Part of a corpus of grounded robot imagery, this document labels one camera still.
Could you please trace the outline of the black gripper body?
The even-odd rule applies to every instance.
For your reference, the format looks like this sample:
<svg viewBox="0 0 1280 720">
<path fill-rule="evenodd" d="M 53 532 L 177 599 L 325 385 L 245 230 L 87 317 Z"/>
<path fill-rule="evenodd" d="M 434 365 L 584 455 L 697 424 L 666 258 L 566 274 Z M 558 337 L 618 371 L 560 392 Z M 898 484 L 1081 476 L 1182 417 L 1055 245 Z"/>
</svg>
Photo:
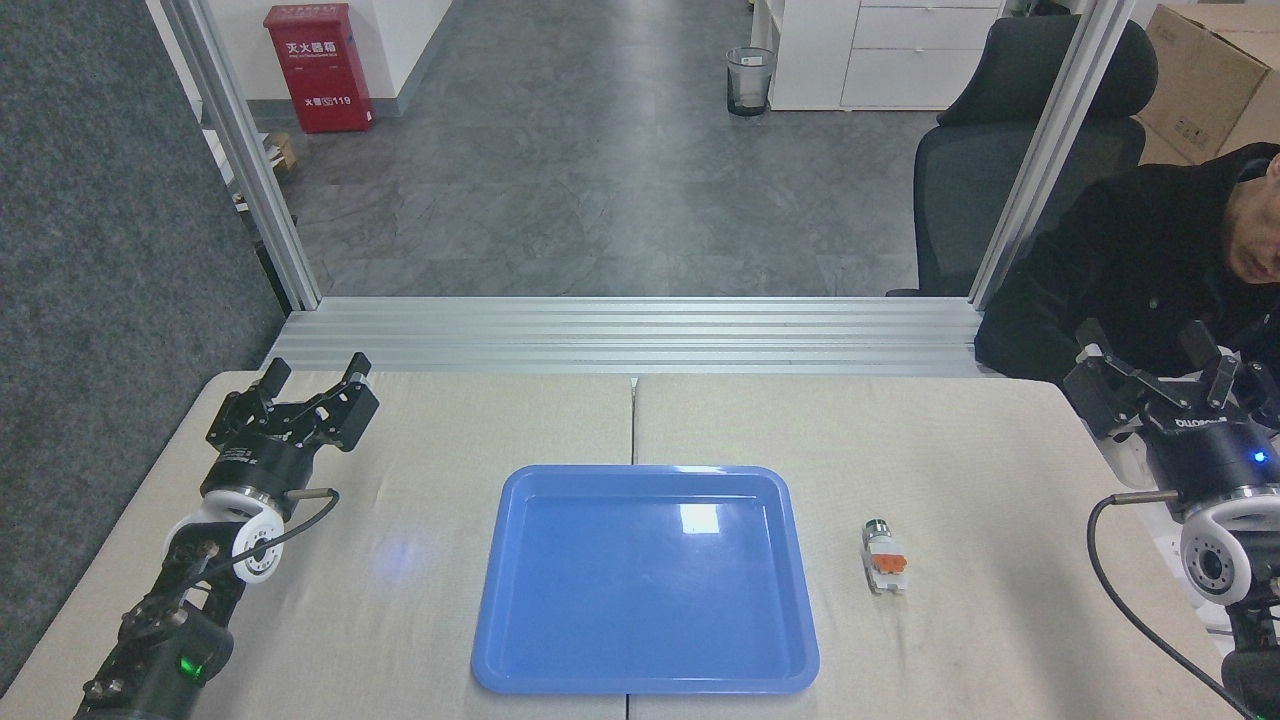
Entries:
<svg viewBox="0 0 1280 720">
<path fill-rule="evenodd" d="M 287 495 L 303 489 L 312 471 L 312 446 L 241 432 L 218 446 L 204 493 L 227 489 L 274 506 L 294 506 Z"/>
<path fill-rule="evenodd" d="M 1166 502 L 1171 514 L 1193 514 L 1233 496 L 1276 489 L 1276 430 L 1240 410 L 1179 414 L 1140 413 L 1147 464 L 1161 491 L 1178 493 Z"/>
</svg>

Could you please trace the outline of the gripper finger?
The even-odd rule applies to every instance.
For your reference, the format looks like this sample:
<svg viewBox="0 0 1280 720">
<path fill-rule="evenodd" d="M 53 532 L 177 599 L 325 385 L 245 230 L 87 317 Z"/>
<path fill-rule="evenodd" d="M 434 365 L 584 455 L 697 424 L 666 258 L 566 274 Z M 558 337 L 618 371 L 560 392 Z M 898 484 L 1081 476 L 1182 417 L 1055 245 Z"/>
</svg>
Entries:
<svg viewBox="0 0 1280 720">
<path fill-rule="evenodd" d="M 372 364 L 353 354 L 343 377 L 330 389 L 297 404 L 276 404 L 270 410 L 270 434 L 296 447 L 330 445 L 355 450 L 379 401 L 367 383 Z"/>
<path fill-rule="evenodd" d="M 214 448 L 225 448 L 233 439 L 269 436 L 274 398 L 291 375 L 291 366 L 280 357 L 268 365 L 262 377 L 244 392 L 229 393 L 206 434 Z"/>
<path fill-rule="evenodd" d="M 1187 356 L 1199 368 L 1199 382 L 1207 386 L 1204 400 L 1211 407 L 1233 404 L 1254 421 L 1279 428 L 1277 378 L 1267 365 L 1238 357 L 1217 345 L 1201 320 L 1184 325 L 1178 337 Z"/>
<path fill-rule="evenodd" d="M 1082 348 L 1062 380 L 1062 391 L 1093 437 L 1103 438 L 1138 421 L 1148 404 L 1178 407 L 1178 392 L 1119 357 L 1097 319 L 1085 319 L 1075 338 Z"/>
</svg>

